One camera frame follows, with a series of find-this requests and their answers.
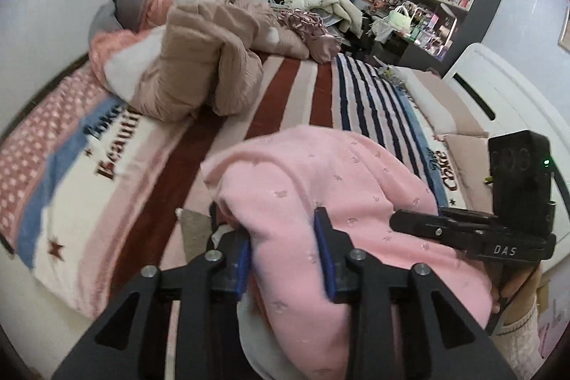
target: white blanket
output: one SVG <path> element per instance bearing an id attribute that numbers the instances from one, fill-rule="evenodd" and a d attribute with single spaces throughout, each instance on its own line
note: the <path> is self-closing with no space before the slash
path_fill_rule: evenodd
<path id="1" fill-rule="evenodd" d="M 309 11 L 321 8 L 343 18 L 338 29 L 345 33 L 350 29 L 355 35 L 362 35 L 362 12 L 350 0 L 285 0 L 291 9 Z"/>

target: pink polka dot fabric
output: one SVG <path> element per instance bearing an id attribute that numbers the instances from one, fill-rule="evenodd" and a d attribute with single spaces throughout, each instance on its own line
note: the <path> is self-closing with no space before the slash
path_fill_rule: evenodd
<path id="1" fill-rule="evenodd" d="M 24 209 L 42 179 L 48 155 L 81 117 L 109 94 L 85 65 L 65 78 L 10 134 L 0 150 L 0 234 L 17 248 Z"/>
<path id="2" fill-rule="evenodd" d="M 312 229 L 326 207 L 335 229 L 384 263 L 425 262 L 485 326 L 491 282 L 457 251 L 392 232 L 398 209 L 437 214 L 427 186 L 386 149 L 353 132 L 300 126 L 252 139 L 202 165 L 222 211 L 252 236 L 254 276 L 276 339 L 308 378 L 344 378 L 349 307 L 324 291 Z"/>

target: metal screw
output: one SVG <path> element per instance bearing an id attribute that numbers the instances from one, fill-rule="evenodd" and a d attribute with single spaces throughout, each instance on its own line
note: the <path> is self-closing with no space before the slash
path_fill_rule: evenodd
<path id="1" fill-rule="evenodd" d="M 204 255 L 204 258 L 206 258 L 206 261 L 218 262 L 223 258 L 223 253 L 218 250 L 210 250 Z"/>
<path id="2" fill-rule="evenodd" d="M 156 266 L 149 264 L 148 266 L 144 266 L 144 268 L 142 268 L 141 275 L 146 279 L 152 279 L 158 271 L 159 269 Z"/>
<path id="3" fill-rule="evenodd" d="M 431 268 L 422 262 L 414 266 L 414 272 L 420 276 L 427 276 L 431 272 Z"/>
<path id="4" fill-rule="evenodd" d="M 351 258 L 355 261 L 364 261 L 366 259 L 366 251 L 355 248 L 351 251 Z"/>

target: shelf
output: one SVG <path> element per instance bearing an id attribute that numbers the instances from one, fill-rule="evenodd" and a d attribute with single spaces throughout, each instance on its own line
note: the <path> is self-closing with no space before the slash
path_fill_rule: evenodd
<path id="1" fill-rule="evenodd" d="M 454 4 L 453 2 L 450 2 L 447 0 L 431 0 L 431 1 L 442 2 L 443 4 L 449 5 L 452 8 L 458 9 L 461 12 L 468 12 L 469 11 L 469 9 L 467 7 L 461 7 L 460 5 Z"/>

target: white sleeve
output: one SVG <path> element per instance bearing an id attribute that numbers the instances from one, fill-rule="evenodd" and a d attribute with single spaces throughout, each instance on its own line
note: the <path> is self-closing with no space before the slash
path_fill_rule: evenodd
<path id="1" fill-rule="evenodd" d="M 537 304 L 521 320 L 491 337 L 519 380 L 530 380 L 544 363 L 540 355 Z"/>

